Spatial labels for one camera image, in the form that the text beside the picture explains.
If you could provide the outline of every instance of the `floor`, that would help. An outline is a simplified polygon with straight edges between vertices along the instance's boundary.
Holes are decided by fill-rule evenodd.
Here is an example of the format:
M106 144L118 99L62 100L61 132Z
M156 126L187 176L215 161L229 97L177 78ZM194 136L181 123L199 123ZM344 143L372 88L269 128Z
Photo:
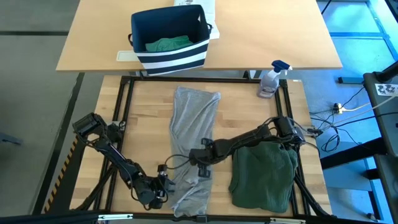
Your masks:
M392 45L398 49L398 25L386 9L384 1L371 0ZM68 30L78 0L2 0L0 1L0 30ZM320 10L325 2L319 2ZM364 2L333 2L323 15L330 32L378 32L376 23ZM21 146L0 143L0 216L23 215L30 212L50 155L53 140L77 73L55 72L65 37L0 36L0 131L23 139ZM302 79L311 112L330 109L333 103L344 103L359 89L359 85L339 85L337 77L361 77L365 72L382 70L394 62L386 43L370 38L333 38L343 63L342 70L292 71L286 78ZM72 121L95 108L104 74L86 74ZM237 71L180 72L178 76L237 77ZM355 97L346 108L355 108L369 101L365 91ZM340 120L351 116L336 116ZM328 113L319 114L326 118ZM345 126L353 139L366 142L380 135L375 120L370 119ZM332 135L326 132L318 138L321 146ZM68 130L61 158L72 142ZM345 142L337 151L353 144L345 133ZM372 160L367 163L373 166ZM341 218L369 221L365 214L372 212L368 180L360 173L364 161L325 171L333 213ZM344 183L336 181L345 174ZM346 190L349 187L361 190ZM374 182L378 193L382 188ZM381 198L384 222L392 223L385 199Z

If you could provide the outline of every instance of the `white label sticker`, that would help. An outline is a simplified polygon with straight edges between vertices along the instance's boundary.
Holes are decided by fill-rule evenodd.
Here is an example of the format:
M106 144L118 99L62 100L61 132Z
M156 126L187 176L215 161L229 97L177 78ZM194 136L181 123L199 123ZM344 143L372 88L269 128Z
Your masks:
M116 57L118 62L139 62L136 53L132 50L120 50Z
M374 84L379 96L398 96L398 85L395 84Z

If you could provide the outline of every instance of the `wooden table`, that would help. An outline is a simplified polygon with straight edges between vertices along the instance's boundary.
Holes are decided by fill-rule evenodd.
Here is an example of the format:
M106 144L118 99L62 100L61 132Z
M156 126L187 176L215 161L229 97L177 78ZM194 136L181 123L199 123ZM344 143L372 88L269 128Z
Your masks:
M100 114L107 122L112 119L120 80L121 77L119 76L105 76L103 81L95 113ZM256 96L257 83L135 81L122 153L126 158L140 163L148 175L156 176L157 166L163 164L165 158L171 155L169 123L173 112L174 91L178 86L211 92L219 91L221 93L213 131L214 139L235 137L255 128L267 118L277 116L274 98L265 100ZM294 119L304 126L311 125L302 82L289 80L288 86ZM126 100L127 88L124 91L122 102ZM306 140L315 144L313 139L307 138ZM307 188L322 208L331 213L317 150L311 146L302 146L300 155ZM102 161L103 155L101 153L91 148L85 150L70 208L79 206L98 183ZM231 157L213 166L213 187L207 214L292 216L291 208L287 212L279 214L261 209L235 207L231 203L231 197L228 192L228 185L232 175L231 168ZM108 192L107 186L104 189L100 208L103 208ZM303 214L300 191L297 187L296 193L298 210ZM116 180L111 210L114 212L147 212L139 202L130 197L129 190L119 176ZM166 205L160 210L151 210L149 212L172 213Z
M57 71L137 71L117 62L132 50L131 14L172 6L174 0L81 0ZM204 69L267 70L274 60L294 69L341 68L315 0L216 0L220 39L210 40Z

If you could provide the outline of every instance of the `white paper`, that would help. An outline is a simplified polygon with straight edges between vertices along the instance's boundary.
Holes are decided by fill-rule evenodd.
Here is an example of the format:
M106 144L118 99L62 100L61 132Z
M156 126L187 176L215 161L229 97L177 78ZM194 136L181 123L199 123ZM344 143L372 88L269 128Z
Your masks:
M379 96L398 96L398 85L395 84L374 84Z
M186 6L191 4L199 4L202 6L207 23L213 26L210 39L219 39L220 32L216 25L216 1L215 0L174 0L174 6Z

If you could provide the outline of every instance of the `white spray bottle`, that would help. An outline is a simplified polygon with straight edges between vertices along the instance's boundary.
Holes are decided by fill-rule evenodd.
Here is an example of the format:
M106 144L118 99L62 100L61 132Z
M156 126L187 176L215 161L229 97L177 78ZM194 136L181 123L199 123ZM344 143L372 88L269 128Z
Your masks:
M293 70L293 68L281 60L272 62L274 67L267 75L264 75L260 82L260 87L257 96L261 98L271 98L279 87L279 75L281 70Z

